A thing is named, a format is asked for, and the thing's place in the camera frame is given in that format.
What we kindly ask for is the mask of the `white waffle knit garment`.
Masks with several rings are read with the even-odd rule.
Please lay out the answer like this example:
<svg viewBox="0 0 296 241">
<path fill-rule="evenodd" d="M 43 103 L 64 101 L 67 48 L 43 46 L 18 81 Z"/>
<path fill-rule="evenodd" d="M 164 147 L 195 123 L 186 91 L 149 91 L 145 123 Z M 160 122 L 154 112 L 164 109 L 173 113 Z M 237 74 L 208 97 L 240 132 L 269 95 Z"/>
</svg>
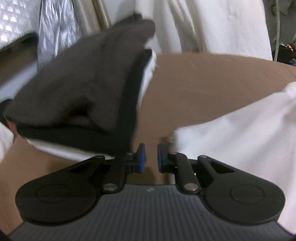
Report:
<svg viewBox="0 0 296 241">
<path fill-rule="evenodd" d="M 295 232 L 295 83 L 213 121 L 178 128 L 172 150 L 207 155 L 279 186 L 279 222 Z"/>
</svg>

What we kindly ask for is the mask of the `wooden bed frame rail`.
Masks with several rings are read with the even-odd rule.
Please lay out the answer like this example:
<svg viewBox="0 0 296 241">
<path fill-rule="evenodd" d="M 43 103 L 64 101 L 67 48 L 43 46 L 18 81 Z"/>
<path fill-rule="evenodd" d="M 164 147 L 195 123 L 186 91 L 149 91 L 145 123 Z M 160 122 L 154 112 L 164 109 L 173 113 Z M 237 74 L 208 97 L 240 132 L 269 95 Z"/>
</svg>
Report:
<svg viewBox="0 0 296 241">
<path fill-rule="evenodd" d="M 37 34 L 26 34 L 1 49 L 1 85 L 37 61 Z"/>
</svg>

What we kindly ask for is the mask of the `white clothes on suitcase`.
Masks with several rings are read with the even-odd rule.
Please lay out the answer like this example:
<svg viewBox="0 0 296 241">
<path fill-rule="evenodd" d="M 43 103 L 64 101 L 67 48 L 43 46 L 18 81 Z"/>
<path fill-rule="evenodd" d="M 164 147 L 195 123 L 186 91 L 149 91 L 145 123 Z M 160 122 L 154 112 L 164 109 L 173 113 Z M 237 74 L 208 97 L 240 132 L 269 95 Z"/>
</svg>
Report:
<svg viewBox="0 0 296 241">
<path fill-rule="evenodd" d="M 3 161 L 7 151 L 14 142 L 14 134 L 1 123 L 0 126 L 0 162 Z"/>
</svg>

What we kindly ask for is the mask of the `cream draped blanket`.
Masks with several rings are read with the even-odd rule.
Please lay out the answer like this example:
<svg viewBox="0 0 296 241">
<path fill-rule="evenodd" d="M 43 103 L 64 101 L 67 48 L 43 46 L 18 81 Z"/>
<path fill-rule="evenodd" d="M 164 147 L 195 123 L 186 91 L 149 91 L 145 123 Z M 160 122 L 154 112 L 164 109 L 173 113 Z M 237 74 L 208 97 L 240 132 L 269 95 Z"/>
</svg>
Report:
<svg viewBox="0 0 296 241">
<path fill-rule="evenodd" d="M 272 60 L 262 1 L 136 1 L 156 24 L 156 53 L 206 52 Z"/>
</svg>

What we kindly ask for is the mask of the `silver quilted insulation sheet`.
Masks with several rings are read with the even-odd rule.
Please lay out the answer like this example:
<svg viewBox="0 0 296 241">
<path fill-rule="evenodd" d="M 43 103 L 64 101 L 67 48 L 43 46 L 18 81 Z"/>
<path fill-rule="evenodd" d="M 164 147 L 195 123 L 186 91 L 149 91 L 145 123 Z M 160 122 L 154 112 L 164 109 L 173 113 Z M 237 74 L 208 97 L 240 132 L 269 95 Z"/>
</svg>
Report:
<svg viewBox="0 0 296 241">
<path fill-rule="evenodd" d="M 1 51 L 36 38 L 39 68 L 82 36 L 72 1 L 1 1 Z"/>
</svg>

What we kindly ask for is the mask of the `folded dark brown garment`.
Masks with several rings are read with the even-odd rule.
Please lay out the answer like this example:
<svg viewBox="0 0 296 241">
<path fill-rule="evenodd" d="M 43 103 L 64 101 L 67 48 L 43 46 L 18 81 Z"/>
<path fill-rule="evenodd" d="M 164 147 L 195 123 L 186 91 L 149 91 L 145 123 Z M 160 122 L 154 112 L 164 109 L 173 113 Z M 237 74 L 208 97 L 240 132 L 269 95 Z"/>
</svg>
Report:
<svg viewBox="0 0 296 241">
<path fill-rule="evenodd" d="M 16 94 L 4 117 L 21 137 L 19 128 L 61 123 L 115 130 L 127 78 L 155 30 L 134 15 L 77 42 Z"/>
</svg>

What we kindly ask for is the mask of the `folded cream garment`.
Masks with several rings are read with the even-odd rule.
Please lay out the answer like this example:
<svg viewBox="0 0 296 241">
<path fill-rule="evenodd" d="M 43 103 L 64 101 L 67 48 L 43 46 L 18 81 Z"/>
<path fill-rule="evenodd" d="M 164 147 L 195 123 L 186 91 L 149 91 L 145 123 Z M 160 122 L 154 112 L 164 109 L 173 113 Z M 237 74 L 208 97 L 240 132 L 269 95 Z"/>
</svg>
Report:
<svg viewBox="0 0 296 241">
<path fill-rule="evenodd" d="M 151 49 L 145 49 L 137 59 L 127 78 L 115 130 L 106 131 L 95 124 L 61 123 L 19 128 L 19 132 L 35 148 L 75 161 L 96 155 L 111 159 L 130 152 L 137 128 L 137 112 L 153 77 L 156 59 Z"/>
</svg>

